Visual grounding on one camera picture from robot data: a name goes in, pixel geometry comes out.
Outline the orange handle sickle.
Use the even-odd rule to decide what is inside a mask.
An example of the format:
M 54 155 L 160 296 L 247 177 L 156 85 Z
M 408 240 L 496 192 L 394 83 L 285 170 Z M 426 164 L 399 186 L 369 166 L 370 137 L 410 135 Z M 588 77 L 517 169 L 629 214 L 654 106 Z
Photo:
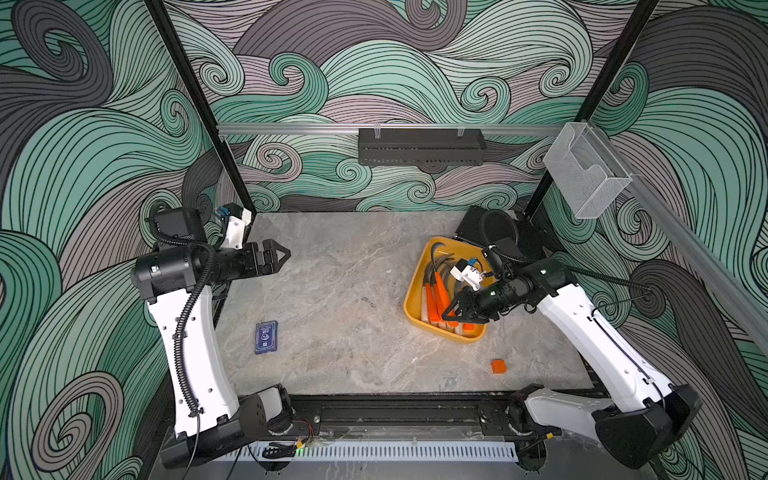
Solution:
M 442 242 L 435 243 L 430 250 L 430 260 L 432 264 L 432 277 L 433 277 L 433 296 L 435 298 L 436 310 L 438 316 L 438 326 L 449 332 L 455 331 L 455 325 L 453 322 L 445 321 L 442 316 L 445 313 L 447 307 L 450 304 L 450 298 L 448 291 L 445 287 L 440 268 L 453 260 L 453 255 L 448 253 L 439 253 L 438 250 L 444 247 Z
M 426 308 L 428 322 L 435 327 L 439 326 L 440 317 L 438 314 L 437 301 L 433 287 L 435 286 L 435 267 L 429 262 L 425 268 L 424 289 L 426 293 Z
M 471 324 L 471 323 L 461 323 L 460 326 L 461 326 L 462 335 L 473 335 L 478 327 L 477 324 Z
M 468 259 L 455 259 L 452 254 L 447 253 L 432 253 L 431 262 L 435 280 L 440 279 L 444 281 L 451 276 L 457 282 L 468 283 L 472 279 Z

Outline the large wooden handle sickle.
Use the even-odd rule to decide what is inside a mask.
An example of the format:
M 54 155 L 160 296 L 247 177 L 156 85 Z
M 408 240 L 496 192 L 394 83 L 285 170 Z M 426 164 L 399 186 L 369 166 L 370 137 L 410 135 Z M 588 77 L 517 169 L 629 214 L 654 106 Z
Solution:
M 429 296 L 425 285 L 421 288 L 420 301 L 420 320 L 429 323 Z

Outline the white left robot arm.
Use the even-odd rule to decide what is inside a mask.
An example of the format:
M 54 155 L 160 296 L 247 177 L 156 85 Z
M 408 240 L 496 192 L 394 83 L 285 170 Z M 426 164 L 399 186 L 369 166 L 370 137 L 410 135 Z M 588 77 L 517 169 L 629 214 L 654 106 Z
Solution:
M 275 274 L 290 252 L 273 240 L 247 241 L 251 211 L 230 203 L 215 214 L 223 230 L 217 246 L 208 242 L 198 211 L 151 213 L 147 223 L 156 244 L 132 270 L 160 331 L 174 392 L 173 434 L 160 449 L 167 469 L 189 469 L 284 433 L 294 419 L 281 385 L 245 398 L 235 393 L 220 358 L 213 306 L 214 287 Z

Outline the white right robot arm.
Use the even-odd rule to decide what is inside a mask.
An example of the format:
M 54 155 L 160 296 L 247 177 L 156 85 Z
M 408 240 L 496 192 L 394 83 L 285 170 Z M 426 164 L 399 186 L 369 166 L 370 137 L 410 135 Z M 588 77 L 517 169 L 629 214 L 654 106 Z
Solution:
M 530 440 L 520 455 L 539 446 L 544 433 L 560 429 L 599 442 L 619 463 L 639 469 L 686 433 L 702 405 L 698 393 L 654 367 L 590 301 L 577 277 L 600 279 L 601 274 L 551 257 L 523 257 L 516 222 L 502 210 L 471 208 L 456 237 L 480 247 L 494 281 L 483 285 L 485 276 L 475 262 L 457 262 L 453 276 L 465 285 L 440 309 L 443 320 L 485 325 L 517 307 L 541 313 L 577 349 L 607 393 L 590 399 L 538 384 L 516 393 L 515 416 Z

